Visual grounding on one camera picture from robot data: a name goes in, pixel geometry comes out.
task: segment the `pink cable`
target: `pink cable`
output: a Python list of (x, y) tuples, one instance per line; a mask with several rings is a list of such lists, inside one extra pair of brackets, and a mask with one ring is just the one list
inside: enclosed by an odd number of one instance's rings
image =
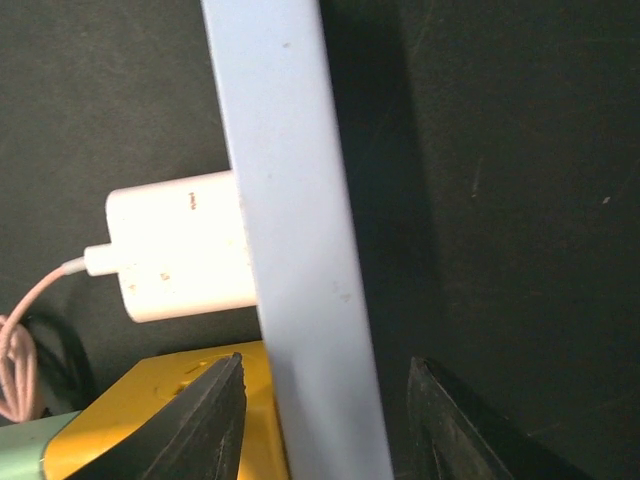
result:
[(0, 386), (4, 396), (0, 415), (12, 422), (27, 422), (41, 413), (35, 411), (36, 348), (27, 329), (19, 325), (20, 319), (38, 295), (67, 273), (70, 272), (64, 267), (56, 268), (24, 296), (8, 317), (0, 315)]

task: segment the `dark gray background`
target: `dark gray background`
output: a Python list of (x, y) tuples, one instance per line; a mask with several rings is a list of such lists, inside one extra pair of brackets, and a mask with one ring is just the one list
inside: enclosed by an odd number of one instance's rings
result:
[[(636, 2), (398, 3), (322, 3), (396, 471), (430, 355), (594, 477), (637, 477)], [(215, 95), (197, 0), (0, 3), (2, 310), (108, 241), (111, 190), (228, 168)], [(115, 278), (38, 308), (100, 391), (259, 337), (254, 309), (137, 325)]]

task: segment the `charger plug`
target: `charger plug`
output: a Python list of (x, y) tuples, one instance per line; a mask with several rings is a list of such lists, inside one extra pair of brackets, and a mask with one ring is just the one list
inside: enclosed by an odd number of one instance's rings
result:
[(111, 244), (87, 247), (90, 275), (118, 275), (136, 322), (256, 304), (231, 171), (113, 191)]

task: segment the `yellow object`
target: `yellow object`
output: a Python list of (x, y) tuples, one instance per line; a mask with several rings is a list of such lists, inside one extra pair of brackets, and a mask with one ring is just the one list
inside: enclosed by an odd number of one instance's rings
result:
[(67, 478), (149, 420), (216, 360), (242, 354), (247, 414), (238, 480), (288, 480), (271, 372), (262, 342), (140, 361), (50, 441), (43, 470)]

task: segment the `scratch on surface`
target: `scratch on surface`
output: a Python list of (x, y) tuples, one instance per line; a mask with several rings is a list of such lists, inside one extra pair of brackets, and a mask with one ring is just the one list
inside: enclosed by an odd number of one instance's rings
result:
[(427, 34), (427, 28), (429, 27), (429, 24), (431, 23), (431, 17), (433, 16), (434, 4), (435, 0), (432, 0), (431, 5), (429, 5), (429, 11), (424, 16), (424, 20), (422, 21), (422, 26), (420, 27), (420, 31), (418, 32), (418, 38), (416, 38), (413, 47), (411, 47), (411, 53), (409, 54), (409, 58), (411, 58), (411, 60), (413, 60), (420, 51), (420, 47), (422, 46), (424, 37)]
[(582, 410), (577, 415), (571, 416), (571, 417), (566, 418), (564, 420), (560, 420), (560, 421), (554, 422), (554, 423), (552, 423), (550, 425), (547, 425), (547, 426), (542, 427), (542, 428), (538, 428), (538, 429), (533, 430), (531, 432), (527, 432), (527, 436), (528, 437), (535, 437), (537, 435), (541, 435), (543, 433), (547, 433), (549, 431), (556, 430), (556, 429), (558, 429), (560, 427), (563, 427), (568, 422), (576, 421), (576, 420), (578, 420), (580, 418), (583, 418), (583, 417), (585, 417), (587, 415), (590, 415), (592, 413), (598, 412), (600, 410), (606, 410), (607, 408), (616, 407), (620, 403), (625, 402), (629, 398), (633, 398), (637, 394), (638, 394), (638, 391), (631, 391), (631, 392), (626, 393), (624, 395), (620, 395), (619, 397), (616, 397), (616, 398), (613, 398), (611, 400), (607, 400), (605, 402), (599, 403), (598, 405), (595, 405), (593, 407), (589, 407), (589, 408), (586, 408), (586, 409)]
[(638, 165), (640, 165), (640, 158), (636, 160), (636, 163), (631, 168), (631, 172), (629, 173), (629, 176), (624, 181), (624, 183), (622, 185), (620, 185), (620, 188), (618, 189), (618, 192), (613, 196), (613, 198), (615, 200), (620, 200), (620, 198), (622, 197), (622, 194), (625, 192), (625, 190), (627, 189), (627, 187), (631, 183), (631, 180), (634, 179), (636, 171), (638, 170)]
[(593, 38), (580, 38), (578, 40), (569, 40), (567, 42), (560, 42), (556, 44), (556, 47), (561, 47), (563, 45), (579, 45), (579, 44), (589, 44), (589, 43), (638, 43), (640, 42), (640, 38), (635, 37), (593, 37)]
[(478, 186), (480, 185), (480, 170), (482, 169), (483, 157), (478, 158), (476, 165), (476, 175), (473, 177), (473, 186), (471, 187), (471, 198), (476, 198), (478, 194)]

